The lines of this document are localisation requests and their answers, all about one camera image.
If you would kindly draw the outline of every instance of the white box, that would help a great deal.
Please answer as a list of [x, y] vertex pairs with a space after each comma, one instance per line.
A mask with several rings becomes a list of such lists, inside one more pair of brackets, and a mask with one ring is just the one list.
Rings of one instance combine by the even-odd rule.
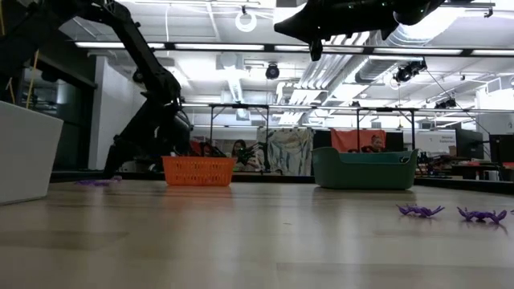
[[0, 204], [47, 196], [63, 121], [0, 102]]

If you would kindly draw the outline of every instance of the window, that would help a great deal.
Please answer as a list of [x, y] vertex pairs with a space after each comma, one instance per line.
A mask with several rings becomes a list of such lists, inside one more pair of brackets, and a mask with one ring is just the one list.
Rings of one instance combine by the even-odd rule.
[[[29, 87], [32, 78], [32, 93]], [[54, 170], [86, 169], [92, 116], [91, 89], [78, 88], [53, 75], [25, 69], [20, 104], [63, 120]]]

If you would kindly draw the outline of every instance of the black metal pole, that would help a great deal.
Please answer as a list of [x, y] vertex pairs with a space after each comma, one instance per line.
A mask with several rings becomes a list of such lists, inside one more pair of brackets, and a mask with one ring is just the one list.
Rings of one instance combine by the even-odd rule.
[[359, 110], [357, 109], [357, 152], [361, 152], [361, 125], [359, 120]]
[[210, 107], [210, 139], [209, 143], [212, 145], [212, 123], [214, 122], [214, 105]]
[[410, 127], [412, 132], [412, 150], [416, 149], [416, 137], [414, 131], [414, 111], [410, 111]]
[[266, 151], [264, 151], [264, 170], [266, 172], [270, 171], [271, 170], [271, 167], [270, 167], [270, 161], [268, 159], [268, 155], [267, 155], [267, 146], [269, 145], [268, 144], [268, 141], [269, 141], [269, 138], [270, 138], [270, 133], [269, 133], [269, 128], [270, 128], [270, 108], [267, 107], [266, 108], [266, 147], [264, 148]]
[[266, 146], [269, 139], [269, 133], [268, 130], [270, 128], [270, 108], [266, 108]]

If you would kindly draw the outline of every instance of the purple toy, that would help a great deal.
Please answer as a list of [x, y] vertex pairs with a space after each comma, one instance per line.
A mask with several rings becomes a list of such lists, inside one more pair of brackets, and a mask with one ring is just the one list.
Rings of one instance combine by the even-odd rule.
[[114, 176], [110, 180], [83, 180], [83, 181], [77, 181], [77, 185], [91, 185], [91, 186], [109, 186], [112, 183], [117, 183], [121, 181], [120, 176]]
[[496, 225], [500, 224], [500, 221], [507, 217], [507, 210], [501, 211], [498, 215], [496, 215], [496, 211], [491, 212], [479, 212], [479, 211], [468, 211], [467, 208], [464, 210], [457, 207], [460, 215], [466, 218], [466, 222], [472, 222], [473, 218], [476, 218], [477, 222], [485, 222], [485, 218], [490, 218]]
[[415, 213], [415, 214], [419, 214], [419, 217], [420, 218], [428, 218], [428, 217], [431, 217], [437, 213], [439, 213], [440, 211], [444, 210], [444, 207], [437, 207], [435, 208], [434, 210], [430, 210], [426, 207], [421, 207], [421, 206], [417, 206], [416, 204], [414, 204], [414, 206], [410, 206], [408, 204], [406, 204], [406, 207], [403, 208], [401, 206], [398, 206], [398, 210], [400, 211], [400, 213], [404, 214], [404, 215], [407, 215], [408, 213]]

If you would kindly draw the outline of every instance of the curtain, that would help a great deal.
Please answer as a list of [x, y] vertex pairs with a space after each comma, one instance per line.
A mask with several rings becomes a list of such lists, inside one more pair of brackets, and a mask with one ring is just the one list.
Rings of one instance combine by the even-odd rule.
[[[310, 176], [312, 161], [311, 129], [277, 129], [268, 132], [267, 156], [272, 172], [284, 176]], [[266, 129], [257, 132], [258, 142], [266, 142]]]
[[383, 130], [360, 130], [360, 148], [357, 147], [357, 130], [345, 132], [331, 128], [330, 134], [332, 136], [332, 147], [337, 149], [339, 153], [348, 153], [351, 150], [360, 152], [362, 147], [371, 145], [373, 136], [380, 137], [384, 142], [386, 141], [386, 132]]

